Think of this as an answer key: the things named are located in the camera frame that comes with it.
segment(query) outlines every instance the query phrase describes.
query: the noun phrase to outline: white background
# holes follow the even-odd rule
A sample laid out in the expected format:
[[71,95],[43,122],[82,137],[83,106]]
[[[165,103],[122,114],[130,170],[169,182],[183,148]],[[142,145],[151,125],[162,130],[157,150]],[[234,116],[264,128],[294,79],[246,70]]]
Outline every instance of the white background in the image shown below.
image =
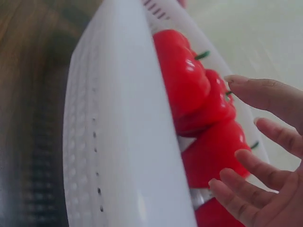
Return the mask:
[[[303,89],[302,0],[188,0],[187,10],[235,74]],[[280,122],[264,111],[253,114]],[[271,164],[297,168],[299,159],[263,138]]]

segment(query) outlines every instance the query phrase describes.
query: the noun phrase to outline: ventilation hole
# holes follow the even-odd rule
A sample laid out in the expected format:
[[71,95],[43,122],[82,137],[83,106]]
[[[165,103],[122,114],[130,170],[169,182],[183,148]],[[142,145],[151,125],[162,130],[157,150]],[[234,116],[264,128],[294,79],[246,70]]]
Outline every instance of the ventilation hole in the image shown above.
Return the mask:
[[151,2],[151,0],[147,0],[145,3],[144,3],[144,5],[146,6],[148,3],[150,3]]
[[155,6],[156,6],[156,3],[153,3],[153,4],[151,5],[151,7],[148,8],[148,10],[153,9]]
[[159,8],[159,9],[157,9],[156,11],[154,11],[153,15],[156,15],[157,13],[159,13],[160,10],[161,10],[161,9]]
[[161,19],[161,18],[164,17],[164,16],[165,16],[165,13],[161,13],[161,15],[158,16],[158,19]]

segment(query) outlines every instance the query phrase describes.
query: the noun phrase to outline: red bell pepper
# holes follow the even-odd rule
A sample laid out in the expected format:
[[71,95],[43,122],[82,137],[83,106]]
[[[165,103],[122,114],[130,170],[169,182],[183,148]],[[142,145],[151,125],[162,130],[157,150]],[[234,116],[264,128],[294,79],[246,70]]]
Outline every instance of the red bell pepper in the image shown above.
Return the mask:
[[197,110],[210,92],[202,64],[195,60],[189,41],[178,31],[153,36],[169,104],[174,119]]
[[207,188],[208,182],[220,178],[223,168],[231,168],[246,177],[249,172],[238,162],[234,153],[250,150],[242,127],[235,120],[219,122],[201,135],[182,153],[190,188]]
[[236,117],[231,95],[226,95],[228,89],[219,74],[214,70],[206,70],[205,75],[211,84],[209,96],[197,111],[175,120],[175,128],[180,136],[193,137],[219,121]]
[[244,227],[216,199],[195,211],[198,227]]

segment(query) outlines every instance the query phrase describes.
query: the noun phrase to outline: wooden surface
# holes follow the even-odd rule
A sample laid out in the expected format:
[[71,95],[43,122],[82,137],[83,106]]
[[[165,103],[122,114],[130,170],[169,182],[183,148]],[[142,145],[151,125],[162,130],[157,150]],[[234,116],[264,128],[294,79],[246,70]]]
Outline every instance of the wooden surface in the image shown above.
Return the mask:
[[0,0],[0,227],[67,226],[66,76],[100,2]]

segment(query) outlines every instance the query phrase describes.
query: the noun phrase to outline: hand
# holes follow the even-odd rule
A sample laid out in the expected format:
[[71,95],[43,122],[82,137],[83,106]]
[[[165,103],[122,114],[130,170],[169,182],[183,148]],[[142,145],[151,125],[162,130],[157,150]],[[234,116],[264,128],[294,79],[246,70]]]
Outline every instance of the hand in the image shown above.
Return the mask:
[[[231,91],[245,103],[272,112],[295,130],[259,118],[257,128],[286,151],[303,158],[303,92],[267,79],[228,76]],[[303,226],[303,164],[294,171],[278,170],[250,152],[235,153],[242,165],[268,188],[267,192],[237,175],[231,169],[220,172],[221,181],[211,180],[216,199],[246,227]]]

